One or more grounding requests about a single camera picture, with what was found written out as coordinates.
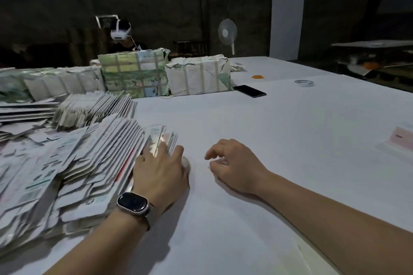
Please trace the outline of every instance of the hand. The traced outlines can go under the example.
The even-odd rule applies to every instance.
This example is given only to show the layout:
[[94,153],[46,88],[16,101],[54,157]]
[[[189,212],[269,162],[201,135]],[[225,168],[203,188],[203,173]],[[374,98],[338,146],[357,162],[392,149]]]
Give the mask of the hand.
[[211,172],[242,193],[257,194],[259,184],[271,174],[250,148],[235,139],[221,139],[207,151],[205,160],[216,157],[221,159],[209,163]]
[[161,142],[156,157],[145,148],[136,158],[132,192],[147,198],[159,215],[189,188],[188,173],[181,166],[182,154],[183,147],[176,146],[170,156],[168,146]]

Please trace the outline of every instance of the fan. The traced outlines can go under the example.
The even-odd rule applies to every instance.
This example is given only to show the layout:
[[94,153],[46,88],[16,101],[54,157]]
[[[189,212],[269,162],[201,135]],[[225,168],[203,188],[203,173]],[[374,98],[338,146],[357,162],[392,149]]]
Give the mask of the fan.
[[230,19],[223,20],[218,27],[218,36],[225,45],[231,45],[233,55],[235,55],[234,42],[237,38],[237,26]]

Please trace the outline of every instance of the white headset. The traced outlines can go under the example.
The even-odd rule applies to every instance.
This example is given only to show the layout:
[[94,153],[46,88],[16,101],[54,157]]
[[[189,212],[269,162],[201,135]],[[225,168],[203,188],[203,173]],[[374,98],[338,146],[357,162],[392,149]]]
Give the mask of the white headset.
[[129,36],[129,32],[132,29],[131,24],[129,24],[129,28],[127,31],[124,29],[119,30],[119,22],[120,20],[118,19],[116,21],[116,30],[110,31],[110,36],[114,40],[125,40]]

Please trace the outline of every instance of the phone screen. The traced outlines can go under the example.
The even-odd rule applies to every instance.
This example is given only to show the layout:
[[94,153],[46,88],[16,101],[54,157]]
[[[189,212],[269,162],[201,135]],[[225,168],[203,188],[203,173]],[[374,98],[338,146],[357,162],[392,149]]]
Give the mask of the phone screen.
[[234,90],[238,90],[241,93],[244,93],[246,95],[249,95],[252,98],[257,98],[257,97],[261,97],[261,96],[266,96],[267,94],[257,90],[255,88],[249,87],[247,85],[240,85],[240,86],[235,86]]

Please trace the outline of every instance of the smartwatch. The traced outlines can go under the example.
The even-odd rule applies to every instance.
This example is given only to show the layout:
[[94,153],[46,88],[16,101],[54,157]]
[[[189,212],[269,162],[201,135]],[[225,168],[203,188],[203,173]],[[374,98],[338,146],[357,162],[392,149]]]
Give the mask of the smartwatch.
[[154,206],[143,196],[133,192],[124,192],[118,197],[116,205],[123,211],[140,216],[148,222],[148,230],[155,224],[157,214]]

